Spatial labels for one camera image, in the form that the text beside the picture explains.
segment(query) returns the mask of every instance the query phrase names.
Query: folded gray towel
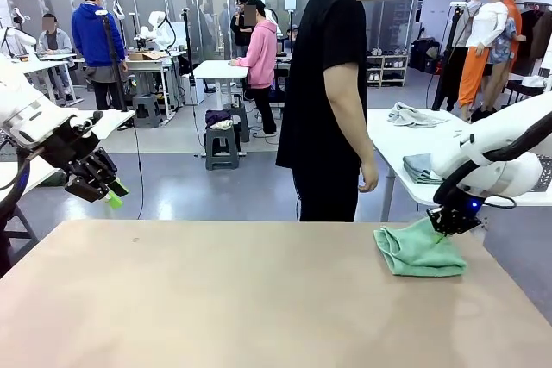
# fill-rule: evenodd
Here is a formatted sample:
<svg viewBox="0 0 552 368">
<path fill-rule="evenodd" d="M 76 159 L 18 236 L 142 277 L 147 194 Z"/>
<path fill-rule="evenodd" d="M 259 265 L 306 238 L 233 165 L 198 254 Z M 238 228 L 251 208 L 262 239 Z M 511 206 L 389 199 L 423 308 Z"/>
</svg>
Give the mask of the folded gray towel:
<svg viewBox="0 0 552 368">
<path fill-rule="evenodd" d="M 431 156 L 429 153 L 406 155 L 403 157 L 406 172 L 416 184 L 439 185 L 442 179 L 431 171 Z"/>
<path fill-rule="evenodd" d="M 433 115 L 422 114 L 404 103 L 396 103 L 389 112 L 387 120 L 399 127 L 410 128 L 433 128 L 435 125 L 447 121 Z"/>
</svg>

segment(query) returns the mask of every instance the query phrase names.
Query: beige tabletop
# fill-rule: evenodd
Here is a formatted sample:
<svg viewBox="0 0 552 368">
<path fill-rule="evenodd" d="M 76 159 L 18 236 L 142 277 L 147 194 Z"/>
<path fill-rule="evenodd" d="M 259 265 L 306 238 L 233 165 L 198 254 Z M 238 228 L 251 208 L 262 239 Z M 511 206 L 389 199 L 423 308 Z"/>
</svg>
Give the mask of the beige tabletop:
<svg viewBox="0 0 552 368">
<path fill-rule="evenodd" d="M 550 367 L 552 327 L 469 234 L 464 277 L 396 278 L 376 226 L 65 222 L 0 281 L 0 365 Z"/>
</svg>

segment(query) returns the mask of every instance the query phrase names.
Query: folded green cloth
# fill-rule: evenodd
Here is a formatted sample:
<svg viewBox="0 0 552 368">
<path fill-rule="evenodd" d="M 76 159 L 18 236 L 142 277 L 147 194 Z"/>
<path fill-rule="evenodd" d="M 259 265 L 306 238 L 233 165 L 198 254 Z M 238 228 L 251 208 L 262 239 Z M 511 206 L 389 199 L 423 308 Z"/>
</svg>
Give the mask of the folded green cloth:
<svg viewBox="0 0 552 368">
<path fill-rule="evenodd" d="M 403 157 L 403 166 L 416 184 L 439 185 L 442 179 L 431 170 L 431 155 L 429 153 L 406 155 Z"/>
<path fill-rule="evenodd" d="M 374 230 L 373 237 L 393 275 L 442 278 L 466 270 L 456 246 L 433 229 L 429 218 L 404 229 Z"/>
</svg>

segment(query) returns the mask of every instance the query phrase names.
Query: blue hoodie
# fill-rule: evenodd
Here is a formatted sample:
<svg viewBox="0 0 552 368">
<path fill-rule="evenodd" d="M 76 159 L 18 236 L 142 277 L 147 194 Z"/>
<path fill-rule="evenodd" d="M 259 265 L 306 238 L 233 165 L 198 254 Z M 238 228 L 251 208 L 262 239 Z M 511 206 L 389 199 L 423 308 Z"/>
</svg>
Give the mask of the blue hoodie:
<svg viewBox="0 0 552 368">
<path fill-rule="evenodd" d="M 82 53 L 86 64 L 92 67 L 111 66 L 110 47 L 104 24 L 100 16 L 96 16 L 96 11 L 102 9 L 94 3 L 81 3 L 71 19 L 75 47 Z M 108 12 L 107 16 L 110 19 L 113 44 L 120 62 L 125 59 L 124 45 L 113 15 Z"/>
</svg>

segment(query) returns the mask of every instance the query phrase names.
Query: person's hand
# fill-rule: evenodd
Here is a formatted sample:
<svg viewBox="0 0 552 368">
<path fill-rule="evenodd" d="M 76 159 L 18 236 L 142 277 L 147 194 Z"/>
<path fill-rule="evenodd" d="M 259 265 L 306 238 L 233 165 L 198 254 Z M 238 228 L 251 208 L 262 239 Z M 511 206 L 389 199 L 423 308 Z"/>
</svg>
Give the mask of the person's hand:
<svg viewBox="0 0 552 368">
<path fill-rule="evenodd" d="M 483 54 L 483 51 L 485 51 L 485 45 L 483 45 L 482 43 L 480 43 L 477 48 L 475 49 L 475 56 L 477 56 L 479 58 L 479 56 L 481 56 Z"/>
<path fill-rule="evenodd" d="M 369 161 L 362 162 L 361 173 L 364 179 L 364 185 L 359 185 L 359 192 L 369 193 L 370 191 L 374 191 L 380 180 L 378 166 L 375 160 L 370 159 Z"/>
</svg>

